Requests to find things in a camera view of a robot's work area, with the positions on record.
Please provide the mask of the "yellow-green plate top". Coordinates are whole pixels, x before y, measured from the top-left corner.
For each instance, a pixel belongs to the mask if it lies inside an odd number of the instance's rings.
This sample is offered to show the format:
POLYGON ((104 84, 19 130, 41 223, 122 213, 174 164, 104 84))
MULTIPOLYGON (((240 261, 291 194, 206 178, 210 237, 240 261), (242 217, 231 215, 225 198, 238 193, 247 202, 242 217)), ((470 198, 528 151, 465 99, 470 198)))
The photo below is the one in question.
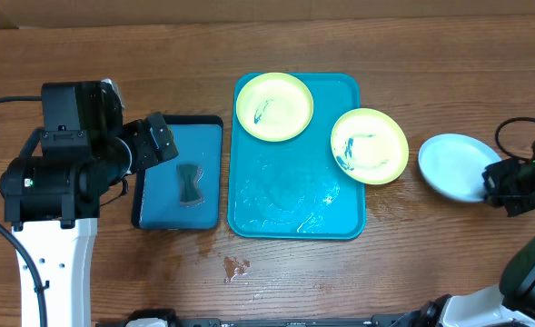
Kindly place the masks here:
POLYGON ((235 99, 235 116, 251 136, 287 141, 309 125, 314 101, 307 85, 285 73, 265 73, 245 83, 235 99))

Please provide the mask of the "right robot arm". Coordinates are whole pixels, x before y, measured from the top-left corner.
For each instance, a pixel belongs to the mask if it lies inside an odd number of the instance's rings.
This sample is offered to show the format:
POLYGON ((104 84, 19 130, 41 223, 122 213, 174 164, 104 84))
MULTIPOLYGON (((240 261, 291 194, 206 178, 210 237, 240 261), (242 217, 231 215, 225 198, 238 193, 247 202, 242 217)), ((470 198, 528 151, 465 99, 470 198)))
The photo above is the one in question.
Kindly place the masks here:
MULTIPOLYGON (((464 203, 502 207, 514 217, 535 210, 535 140, 529 158, 502 160, 463 134, 439 134, 418 153, 421 175, 436 192, 464 203)), ((535 237, 505 267, 500 281, 469 295, 443 295, 404 314, 399 326, 535 326, 535 237)))

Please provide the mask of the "light blue plate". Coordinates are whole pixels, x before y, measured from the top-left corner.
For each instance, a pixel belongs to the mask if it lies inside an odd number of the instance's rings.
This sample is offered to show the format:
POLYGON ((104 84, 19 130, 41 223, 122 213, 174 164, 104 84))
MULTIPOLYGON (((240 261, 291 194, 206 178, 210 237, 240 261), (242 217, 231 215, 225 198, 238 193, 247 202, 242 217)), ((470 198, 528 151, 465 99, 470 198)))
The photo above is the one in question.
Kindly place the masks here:
POLYGON ((501 160, 488 145, 464 134, 439 134, 420 148, 421 175, 437 193, 463 203, 483 203, 482 174, 501 160))

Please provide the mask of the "yellow-green plate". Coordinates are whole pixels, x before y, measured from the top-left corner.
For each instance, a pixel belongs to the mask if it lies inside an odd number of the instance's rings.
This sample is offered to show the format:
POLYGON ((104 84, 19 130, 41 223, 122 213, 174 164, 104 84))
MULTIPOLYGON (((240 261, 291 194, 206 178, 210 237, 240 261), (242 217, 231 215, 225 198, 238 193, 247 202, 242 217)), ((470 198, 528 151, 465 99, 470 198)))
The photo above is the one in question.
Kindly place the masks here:
POLYGON ((251 136, 287 141, 309 125, 314 101, 307 85, 285 73, 265 73, 245 83, 235 99, 235 116, 251 136))
POLYGON ((395 181, 409 161, 409 145, 387 114, 358 108, 343 114, 331 133, 332 157, 352 179, 382 185, 395 181))

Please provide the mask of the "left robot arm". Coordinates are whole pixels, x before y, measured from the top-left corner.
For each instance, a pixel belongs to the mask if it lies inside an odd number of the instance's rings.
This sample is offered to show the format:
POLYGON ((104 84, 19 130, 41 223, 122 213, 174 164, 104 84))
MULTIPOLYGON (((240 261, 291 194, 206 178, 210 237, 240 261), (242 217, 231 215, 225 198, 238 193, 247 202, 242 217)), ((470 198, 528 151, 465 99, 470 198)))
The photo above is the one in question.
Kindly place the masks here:
POLYGON ((101 196, 178 151, 162 114, 124 123, 110 79, 44 84, 41 103, 43 127, 0 179, 21 247, 21 323, 88 326, 101 196))

